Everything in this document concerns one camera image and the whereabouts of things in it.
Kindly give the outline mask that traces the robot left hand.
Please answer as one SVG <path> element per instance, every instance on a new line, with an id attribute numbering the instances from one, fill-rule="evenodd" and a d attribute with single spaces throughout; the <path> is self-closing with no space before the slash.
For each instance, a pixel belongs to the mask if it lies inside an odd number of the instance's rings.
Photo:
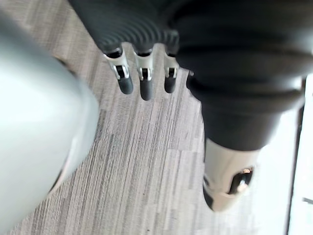
<path id="1" fill-rule="evenodd" d="M 164 89 L 180 68 L 201 103 L 203 196 L 215 212 L 249 188 L 281 115 L 304 104 L 296 83 L 313 71 L 310 0 L 72 0 L 122 93 L 133 91 L 123 43 L 134 50 L 144 100 L 152 97 L 153 47 L 164 46 Z"/>

